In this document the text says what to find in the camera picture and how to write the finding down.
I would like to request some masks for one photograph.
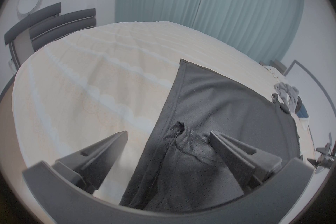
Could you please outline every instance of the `cream bed sheet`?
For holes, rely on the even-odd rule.
[[[174,82],[181,58],[271,101],[276,79],[223,42],[172,22],[116,23],[49,43],[19,69],[12,108],[29,167],[127,130],[128,142],[94,196],[118,204]],[[296,119],[302,153],[314,154]]]

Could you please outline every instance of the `bed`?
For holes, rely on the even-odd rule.
[[[266,68],[233,47],[182,25],[132,22],[81,30],[41,48],[16,75],[12,108],[27,167],[40,160],[53,164],[127,130],[122,155],[94,192],[118,204],[181,58],[229,77],[269,101],[276,93],[277,80]],[[293,118],[306,162],[315,157],[313,142],[298,117]]]

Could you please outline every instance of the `floor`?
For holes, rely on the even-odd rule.
[[[46,224],[54,223],[37,203],[22,177],[22,171],[27,167],[15,132],[12,92],[13,85],[0,103],[0,171],[2,174],[0,176],[0,223],[38,223],[36,219]]]

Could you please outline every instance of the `round mirror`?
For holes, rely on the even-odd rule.
[[[23,19],[29,14],[35,12],[41,5],[42,0],[19,0],[17,3],[17,16]]]

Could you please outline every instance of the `crumpled fabric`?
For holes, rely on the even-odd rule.
[[[299,97],[299,90],[289,84],[283,82],[274,85],[276,92],[279,94],[283,103],[287,105],[291,113],[295,112],[297,100]]]

